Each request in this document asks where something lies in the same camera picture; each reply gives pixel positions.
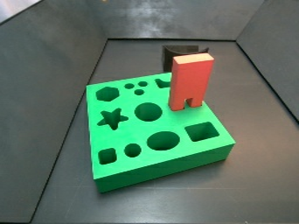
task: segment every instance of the green foam block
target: green foam block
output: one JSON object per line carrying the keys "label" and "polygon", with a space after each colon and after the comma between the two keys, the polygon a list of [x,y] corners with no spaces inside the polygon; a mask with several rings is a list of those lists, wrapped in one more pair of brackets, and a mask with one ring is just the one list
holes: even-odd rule
{"label": "green foam block", "polygon": [[234,141],[206,103],[172,112],[170,73],[86,87],[93,179],[106,192],[225,159]]}

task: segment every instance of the red block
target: red block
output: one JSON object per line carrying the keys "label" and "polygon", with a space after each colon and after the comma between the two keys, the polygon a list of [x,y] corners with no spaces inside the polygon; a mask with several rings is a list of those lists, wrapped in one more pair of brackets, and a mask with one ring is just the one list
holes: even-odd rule
{"label": "red block", "polygon": [[208,53],[172,58],[172,83],[169,95],[170,110],[181,110],[184,101],[194,108],[201,105],[213,58]]}

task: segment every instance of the circular hole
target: circular hole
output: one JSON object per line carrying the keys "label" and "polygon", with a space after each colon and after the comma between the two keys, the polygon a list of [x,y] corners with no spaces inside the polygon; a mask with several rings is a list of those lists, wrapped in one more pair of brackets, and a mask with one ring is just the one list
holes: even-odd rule
{"label": "circular hole", "polygon": [[145,91],[144,91],[142,89],[137,89],[137,90],[134,91],[134,94],[136,94],[136,95],[141,95],[144,92],[145,92]]}
{"label": "circular hole", "polygon": [[138,144],[136,144],[136,143],[130,143],[125,147],[125,155],[130,158],[134,158],[136,156],[138,156],[140,152],[141,152],[141,148],[140,148]]}
{"label": "circular hole", "polygon": [[133,87],[134,87],[134,84],[132,84],[132,83],[126,83],[126,84],[125,84],[125,88],[126,88],[126,89],[133,88]]}
{"label": "circular hole", "polygon": [[145,102],[134,108],[134,116],[144,122],[154,121],[160,118],[161,114],[161,108],[150,102]]}
{"label": "circular hole", "polygon": [[146,82],[145,82],[145,81],[138,81],[137,85],[138,85],[140,87],[145,87],[145,86],[146,86]]}
{"label": "circular hole", "polygon": [[168,151],[178,142],[178,136],[170,131],[157,132],[146,139],[146,145],[154,151]]}

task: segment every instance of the rectangular hole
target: rectangular hole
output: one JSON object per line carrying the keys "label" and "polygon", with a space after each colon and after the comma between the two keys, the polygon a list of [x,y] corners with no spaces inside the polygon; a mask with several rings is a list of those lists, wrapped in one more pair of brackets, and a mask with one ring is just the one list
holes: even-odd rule
{"label": "rectangular hole", "polygon": [[193,142],[198,142],[204,139],[217,137],[220,135],[220,133],[213,128],[210,122],[202,122],[202,123],[193,124],[193,125],[185,127],[184,129],[185,129],[188,136]]}
{"label": "rectangular hole", "polygon": [[105,149],[97,153],[97,161],[101,165],[114,163],[117,161],[117,154],[114,149]]}

